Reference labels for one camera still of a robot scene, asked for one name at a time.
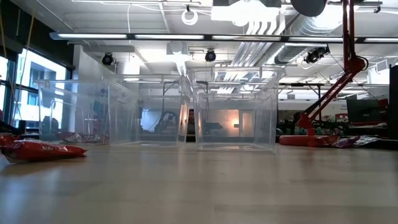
ceiling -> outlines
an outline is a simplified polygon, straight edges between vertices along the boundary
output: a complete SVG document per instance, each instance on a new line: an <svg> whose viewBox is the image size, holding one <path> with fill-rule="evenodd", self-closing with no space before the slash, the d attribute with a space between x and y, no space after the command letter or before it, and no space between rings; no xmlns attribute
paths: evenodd
<svg viewBox="0 0 398 224"><path fill-rule="evenodd" d="M72 2L72 0L11 0L23 10L34 14L38 20L60 32L111 32L127 33L127 5L104 5L97 3ZM212 0L200 0L201 7L192 6L209 14ZM159 5L131 6L129 20L132 33L172 33L172 34L244 34L247 26L238 27L231 22L212 21L209 15L198 14L198 22L193 26L185 25L181 15L185 6L162 6L164 17ZM383 0L382 11L373 13L376 7L361 7L356 13L356 35L398 36L398 0ZM291 20L296 12L288 7L286 21ZM332 35L341 35L341 27L336 28ZM102 45L132 45L147 62L148 71L153 73L167 73L176 69L173 62L165 61L167 42L138 42L138 41L91 41L85 48ZM187 68L214 66L204 60L207 49L214 49L217 61L231 61L240 43L237 42L189 42L189 52L193 55L191 61L186 62ZM341 63L342 45L330 45L331 56L323 58L319 63L308 67L301 66L302 57L297 63L292 62L286 67L290 77L330 77L342 71L336 63ZM398 57L397 45L358 45L358 55L362 55L374 65L385 58ZM359 74L359 82L366 81L366 72Z"/></svg>

transparent storage container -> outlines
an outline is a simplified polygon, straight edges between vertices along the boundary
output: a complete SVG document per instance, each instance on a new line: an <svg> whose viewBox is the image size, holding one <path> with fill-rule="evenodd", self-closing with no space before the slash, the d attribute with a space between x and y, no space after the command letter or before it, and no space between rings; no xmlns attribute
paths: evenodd
<svg viewBox="0 0 398 224"><path fill-rule="evenodd" d="M275 149L279 67L197 68L193 83L199 149Z"/></svg>
<svg viewBox="0 0 398 224"><path fill-rule="evenodd" d="M109 143L108 88L113 84L78 80L37 83L41 140L64 144Z"/></svg>
<svg viewBox="0 0 398 224"><path fill-rule="evenodd" d="M111 136L123 139L124 146L176 146L185 142L192 97L188 77L108 75L104 79L133 93L123 110L110 111L110 133L114 133ZM114 97L110 91L109 98Z"/></svg>

red chip bag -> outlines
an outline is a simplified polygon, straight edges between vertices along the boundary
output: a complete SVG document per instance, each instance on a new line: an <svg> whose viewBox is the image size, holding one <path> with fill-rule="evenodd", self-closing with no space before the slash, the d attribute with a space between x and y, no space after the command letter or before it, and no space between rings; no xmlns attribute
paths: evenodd
<svg viewBox="0 0 398 224"><path fill-rule="evenodd" d="M15 140L18 140L19 136L13 136L11 134L0 134L0 147L7 146Z"/></svg>
<svg viewBox="0 0 398 224"><path fill-rule="evenodd" d="M50 161L85 156L85 150L75 146L63 146L36 139L16 140L1 149L10 163Z"/></svg>

wooden table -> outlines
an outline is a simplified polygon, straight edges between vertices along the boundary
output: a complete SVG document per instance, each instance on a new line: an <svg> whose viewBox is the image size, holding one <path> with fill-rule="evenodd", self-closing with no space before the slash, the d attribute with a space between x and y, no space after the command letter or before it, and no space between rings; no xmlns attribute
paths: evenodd
<svg viewBox="0 0 398 224"><path fill-rule="evenodd" d="M0 223L397 223L398 152L96 146L87 158L8 164Z"/></svg>

security camera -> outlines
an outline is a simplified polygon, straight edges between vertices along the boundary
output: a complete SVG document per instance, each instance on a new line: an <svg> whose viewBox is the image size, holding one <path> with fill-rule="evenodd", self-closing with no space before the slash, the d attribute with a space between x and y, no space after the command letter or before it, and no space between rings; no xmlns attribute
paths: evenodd
<svg viewBox="0 0 398 224"><path fill-rule="evenodd" d="M216 53L214 53L214 50L207 50L205 60L207 62L214 62L216 60Z"/></svg>
<svg viewBox="0 0 398 224"><path fill-rule="evenodd" d="M102 64L104 65L112 65L114 62L112 53L105 53L105 56L102 58Z"/></svg>

